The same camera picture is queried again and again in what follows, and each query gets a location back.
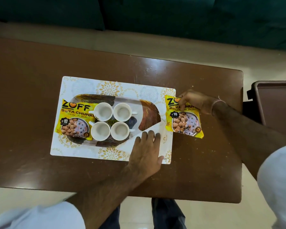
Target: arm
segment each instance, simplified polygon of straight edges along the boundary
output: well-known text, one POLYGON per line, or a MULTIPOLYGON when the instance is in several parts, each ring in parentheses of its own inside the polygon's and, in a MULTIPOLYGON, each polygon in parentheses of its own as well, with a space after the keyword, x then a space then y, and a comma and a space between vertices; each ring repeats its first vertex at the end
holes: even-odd
POLYGON ((160 134, 143 132, 142 138, 136 138, 129 163, 121 173, 66 200, 79 210, 86 229, 99 228, 134 188, 160 170, 164 157, 158 157, 159 148, 160 134))
POLYGON ((224 102, 216 102, 218 99, 214 97, 192 90, 184 92, 181 97, 181 110, 189 102, 202 113, 212 114, 217 119, 226 138, 255 179, 265 159, 286 146, 285 135, 241 115, 224 102))

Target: tray with brown leaf design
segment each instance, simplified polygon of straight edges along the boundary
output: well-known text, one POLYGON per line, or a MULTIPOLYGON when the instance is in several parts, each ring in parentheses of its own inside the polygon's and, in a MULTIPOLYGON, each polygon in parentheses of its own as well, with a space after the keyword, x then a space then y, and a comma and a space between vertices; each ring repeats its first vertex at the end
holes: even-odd
MULTIPOLYGON (((137 115, 132 115, 131 118, 125 122, 130 129, 135 130, 133 132, 130 132, 129 137, 125 140, 117 141, 113 139, 111 135, 104 141, 96 141, 94 139, 88 141, 80 137, 68 136, 69 140, 76 144, 85 144, 98 147, 117 147, 118 145, 134 137, 135 135, 140 134, 142 131, 161 122, 161 117, 156 105, 147 100, 135 100, 123 96, 80 94, 73 97, 70 102, 86 102, 90 104, 106 102, 110 104, 113 108, 119 103, 126 103, 131 107, 132 111, 137 112, 137 115)), ((117 120, 114 118, 114 116, 112 116, 112 118, 107 121, 110 126, 112 126, 116 122, 117 120)))

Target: white sleeve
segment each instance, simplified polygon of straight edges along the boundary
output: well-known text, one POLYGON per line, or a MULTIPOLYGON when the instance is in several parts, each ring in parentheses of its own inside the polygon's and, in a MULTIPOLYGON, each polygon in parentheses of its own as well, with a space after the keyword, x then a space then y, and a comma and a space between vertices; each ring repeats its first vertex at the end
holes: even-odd
POLYGON ((15 209, 0 215, 0 229, 85 229, 82 215, 68 202, 32 209, 15 209))
POLYGON ((286 146, 271 154, 261 165, 257 184, 277 217, 273 229, 286 229, 286 146))

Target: green sofa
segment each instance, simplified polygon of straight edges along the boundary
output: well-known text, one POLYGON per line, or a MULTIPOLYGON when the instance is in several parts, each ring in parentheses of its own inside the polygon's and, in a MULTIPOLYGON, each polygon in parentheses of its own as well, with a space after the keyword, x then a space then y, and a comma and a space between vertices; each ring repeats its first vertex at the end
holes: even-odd
POLYGON ((286 0, 0 0, 0 19, 286 50, 286 0))

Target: white placemat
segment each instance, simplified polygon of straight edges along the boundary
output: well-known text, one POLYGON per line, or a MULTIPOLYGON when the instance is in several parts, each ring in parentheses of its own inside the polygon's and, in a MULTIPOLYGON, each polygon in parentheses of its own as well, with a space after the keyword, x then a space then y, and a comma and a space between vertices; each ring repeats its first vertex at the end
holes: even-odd
MULTIPOLYGON (((79 94, 124 96, 132 99, 148 100, 154 103, 159 110, 161 122, 148 128, 146 131, 153 130, 155 133, 161 133, 160 155, 164 156, 162 163, 170 164, 173 132, 168 132, 165 129, 166 106, 164 96, 175 96, 175 89, 64 76, 61 82, 54 128, 58 123, 62 99, 70 101, 79 94)), ((73 143, 67 136, 59 135, 53 130, 51 155, 128 161, 135 138, 127 140, 116 148, 105 148, 73 143)))

